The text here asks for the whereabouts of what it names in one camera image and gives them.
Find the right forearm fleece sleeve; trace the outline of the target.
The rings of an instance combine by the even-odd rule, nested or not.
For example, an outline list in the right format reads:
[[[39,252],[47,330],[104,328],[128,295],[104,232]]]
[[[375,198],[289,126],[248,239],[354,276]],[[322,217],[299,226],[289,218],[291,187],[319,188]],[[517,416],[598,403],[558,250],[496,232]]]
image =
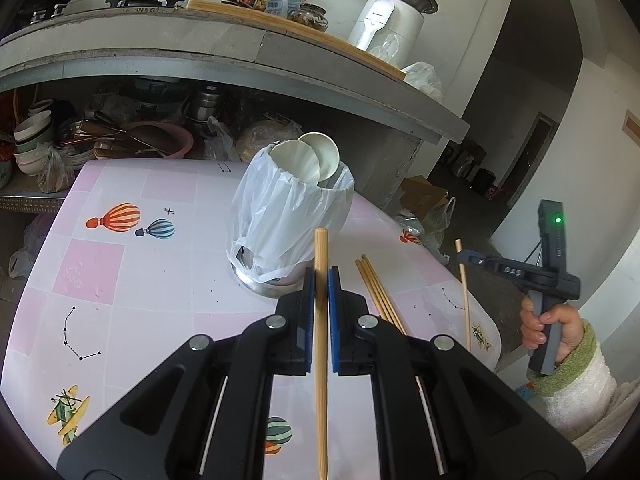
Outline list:
[[[584,336],[553,374],[527,373],[544,418],[578,448],[592,468],[620,435],[639,404],[639,382],[616,382],[588,321]]]

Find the right hand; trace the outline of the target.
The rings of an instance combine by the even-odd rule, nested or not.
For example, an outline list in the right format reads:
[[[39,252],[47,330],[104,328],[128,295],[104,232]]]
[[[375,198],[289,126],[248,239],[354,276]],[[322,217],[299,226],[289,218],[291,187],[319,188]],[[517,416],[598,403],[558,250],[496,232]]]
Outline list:
[[[520,317],[522,344],[527,350],[536,350],[547,341],[544,329],[548,325],[554,323],[561,325],[561,340],[556,352],[556,364],[562,363],[582,342],[584,336],[582,319],[578,310],[570,304],[557,304],[548,312],[536,315],[533,301],[526,296],[521,304]]]

